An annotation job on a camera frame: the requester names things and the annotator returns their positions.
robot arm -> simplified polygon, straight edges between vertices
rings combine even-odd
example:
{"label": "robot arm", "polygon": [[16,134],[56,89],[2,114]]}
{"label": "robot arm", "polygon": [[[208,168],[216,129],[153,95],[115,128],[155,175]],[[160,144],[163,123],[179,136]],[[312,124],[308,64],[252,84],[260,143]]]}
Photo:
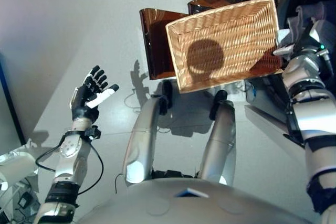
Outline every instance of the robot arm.
{"label": "robot arm", "polygon": [[287,124],[291,137],[305,145],[307,193],[315,211],[323,215],[333,211],[336,218],[336,100],[321,79],[334,76],[329,52],[311,37],[312,31],[307,27],[292,47],[282,74],[291,101]]}
{"label": "robot arm", "polygon": [[78,191],[87,173],[87,159],[91,141],[100,137],[100,131],[92,124],[99,115],[98,104],[118,90],[116,84],[105,89],[106,76],[94,67],[83,85],[76,88],[70,103],[72,127],[61,139],[60,160],[55,178],[41,205],[34,223],[70,223],[75,214]]}

black cable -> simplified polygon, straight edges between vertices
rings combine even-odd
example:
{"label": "black cable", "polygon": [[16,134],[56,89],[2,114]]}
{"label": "black cable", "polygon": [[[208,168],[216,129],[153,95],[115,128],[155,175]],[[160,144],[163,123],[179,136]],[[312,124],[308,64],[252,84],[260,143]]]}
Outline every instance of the black cable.
{"label": "black cable", "polygon": [[115,190],[115,194],[117,194],[117,179],[118,177],[122,175],[122,173],[119,173],[116,178],[114,179],[114,190]]}
{"label": "black cable", "polygon": [[38,167],[42,168],[42,169],[48,170],[48,171],[50,171],[50,172],[55,172],[54,169],[39,164],[39,160],[40,160],[41,158],[43,158],[44,156],[47,156],[47,155],[49,155],[50,153],[52,153],[52,152],[54,152],[55,150],[57,150],[58,148],[60,148],[60,146],[62,145],[62,143],[64,142],[64,140],[65,140],[65,135],[62,136],[62,138],[61,138],[61,140],[59,141],[58,145],[56,145],[54,148],[51,148],[50,150],[48,150],[48,151],[44,152],[43,154],[41,154],[41,155],[35,160],[35,164],[36,164]]}
{"label": "black cable", "polygon": [[81,191],[80,193],[78,193],[78,195],[86,193],[88,190],[90,190],[92,187],[94,187],[96,184],[98,184],[98,182],[100,181],[100,179],[101,179],[101,177],[103,176],[103,173],[104,173],[104,163],[103,163],[103,160],[101,159],[101,157],[100,157],[99,153],[97,152],[96,148],[94,148],[91,143],[89,143],[89,145],[93,149],[93,151],[95,152],[95,154],[97,155],[97,157],[98,157],[98,159],[100,161],[100,164],[101,164],[101,173],[100,173],[99,178],[96,180],[95,183],[93,183],[92,186],[90,186],[88,189],[85,189],[84,191]]}

white floor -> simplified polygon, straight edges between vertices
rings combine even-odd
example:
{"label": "white floor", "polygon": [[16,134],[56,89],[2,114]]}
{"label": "white floor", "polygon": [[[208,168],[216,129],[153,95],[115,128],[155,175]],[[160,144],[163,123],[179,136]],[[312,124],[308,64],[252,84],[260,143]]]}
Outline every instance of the white floor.
{"label": "white floor", "polygon": [[[37,153],[58,143],[71,126],[68,104],[74,87],[87,71],[100,65],[109,83],[120,90],[99,106],[96,124],[102,137],[93,144],[106,172],[91,191],[79,196],[76,220],[114,194],[114,178],[121,172],[124,151],[139,111],[139,97],[157,90],[159,81],[146,78],[134,87],[131,71],[139,61],[140,74],[147,73],[139,10],[146,7],[187,13],[190,0],[1,0],[0,49],[2,63],[25,135]],[[236,106],[237,166],[234,186],[268,202],[315,220],[306,195],[305,167],[250,123],[244,114],[244,94],[229,85]],[[211,95],[198,92],[175,97],[175,108],[160,120],[154,168],[194,174],[201,162],[211,121]],[[44,163],[57,164],[55,153]],[[100,164],[93,153],[82,188],[93,183]],[[53,174],[40,170],[38,196],[45,199]],[[118,190],[124,190],[122,179]]]}

black strap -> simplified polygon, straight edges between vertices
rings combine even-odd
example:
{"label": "black strap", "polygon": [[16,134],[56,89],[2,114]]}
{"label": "black strap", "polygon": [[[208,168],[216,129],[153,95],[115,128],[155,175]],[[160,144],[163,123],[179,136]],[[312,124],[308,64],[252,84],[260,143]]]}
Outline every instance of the black strap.
{"label": "black strap", "polygon": [[[330,169],[324,173],[336,172],[336,169]],[[336,203],[336,188],[323,188],[319,181],[319,174],[313,177],[307,186],[307,193],[311,198],[315,212],[322,214],[330,206]]]}
{"label": "black strap", "polygon": [[336,135],[315,136],[305,140],[312,152],[325,147],[336,146]]}

wicker basket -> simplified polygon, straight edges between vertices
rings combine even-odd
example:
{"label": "wicker basket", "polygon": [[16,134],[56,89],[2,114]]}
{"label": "wicker basket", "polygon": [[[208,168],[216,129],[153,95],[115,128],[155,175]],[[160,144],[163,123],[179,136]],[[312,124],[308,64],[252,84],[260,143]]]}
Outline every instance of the wicker basket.
{"label": "wicker basket", "polygon": [[180,93],[264,76],[280,69],[272,56],[278,18],[274,0],[252,0],[166,25]]}

